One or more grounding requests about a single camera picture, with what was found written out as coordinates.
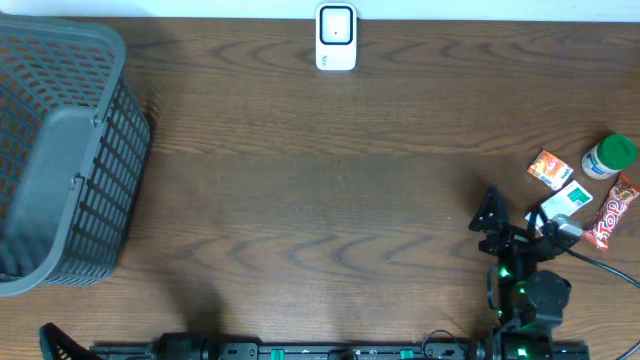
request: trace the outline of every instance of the snack bar wrapper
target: snack bar wrapper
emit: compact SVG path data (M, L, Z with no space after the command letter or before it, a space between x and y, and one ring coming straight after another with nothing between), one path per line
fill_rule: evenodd
M618 181L609 190L607 200L602 204L593 226L585 231L582 237L598 249L607 251L613 228L638 194L640 194L640 187L632 184L627 175L620 173Z

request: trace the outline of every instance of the plastic bottle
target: plastic bottle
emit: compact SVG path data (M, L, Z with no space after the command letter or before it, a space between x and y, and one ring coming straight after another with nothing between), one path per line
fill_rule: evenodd
M606 179L631 165L638 150L631 139L611 135L587 151L582 157L582 169L594 179Z

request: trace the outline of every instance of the wire mesh basket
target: wire mesh basket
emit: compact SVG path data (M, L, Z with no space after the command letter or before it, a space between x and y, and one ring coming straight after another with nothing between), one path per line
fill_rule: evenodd
M113 30L0 15L0 296L114 270L150 147Z

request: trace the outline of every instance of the black cable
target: black cable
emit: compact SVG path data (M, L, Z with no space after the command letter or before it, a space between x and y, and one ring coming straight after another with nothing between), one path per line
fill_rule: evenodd
M611 266L609 266L609 265L607 265L605 263L602 263L602 262L600 262L598 260L594 260L594 259L592 259L590 257L584 256L582 254L578 254L577 252L575 252L573 250L570 250L570 249L568 249L568 248L566 248L566 247L564 247L564 246L562 246L560 244L556 244L556 245L558 245L558 247L560 247L562 250L566 251L567 254L569 254L569 255L571 255L571 256L573 256L575 258L578 258L578 259L580 259L580 260L582 260L582 261L584 261L586 263L589 263L591 265L597 266L600 269L607 270L608 272L610 272L612 274L618 275L621 278L623 278L623 279L627 280L628 282L630 282L631 284L635 285L635 287L640 288L640 283L638 282L638 280L636 280L636 279L632 278L631 276L623 273L622 271L620 271L620 270L618 270L616 268L613 268L613 267L611 267ZM629 356L633 355L633 353L638 351L638 349L640 349L640 341L638 341L634 346L632 346L624 354L622 354L619 357L617 357L616 360L628 359Z
M616 360L628 359L629 356L633 355L633 353L638 351L638 349L640 349L640 341L638 341L631 349L627 350L627 352L617 357Z
M464 348L462 347L462 345L460 345L460 342L458 341L458 338L453 336L453 334L448 332L447 330L442 330L442 329L433 330L431 333L429 333L429 335L427 335L427 338L424 339L424 341L422 342L422 346L421 346L421 348L422 348L422 356L424 356L427 359L432 359L431 355L427 355L426 347L427 347L427 344L429 343L429 339L431 339L431 337L434 334L437 334L437 333L445 333L445 334L448 334L449 336L451 336L453 338L453 341L455 341L456 345L458 345L460 350L462 350L462 354L464 355L464 358L465 359L467 358L466 351L464 351Z
M607 270L612 274L618 275L621 278L623 278L623 279L627 280L628 282L630 282L631 284L633 284L635 287L640 288L640 283L638 282L638 280L636 280L636 279L632 278L631 276L623 273L622 271L620 271L618 269L615 269L615 268L612 268L611 266L609 266L609 265L607 265L605 263L602 263L602 262L600 262L598 260L593 260L592 258L586 257L586 256L584 256L582 254L578 254L577 252L575 252L575 251L573 251L571 249L568 249L568 248L566 248L564 246L561 246L560 244L557 244L557 245L562 250L566 251L567 254L569 254L569 255L571 255L573 257L576 257L576 258L578 258L578 259L580 259L580 260L582 260L584 262L587 262L587 263L589 263L591 265L594 265L594 266L597 266L597 267L599 267L601 269Z

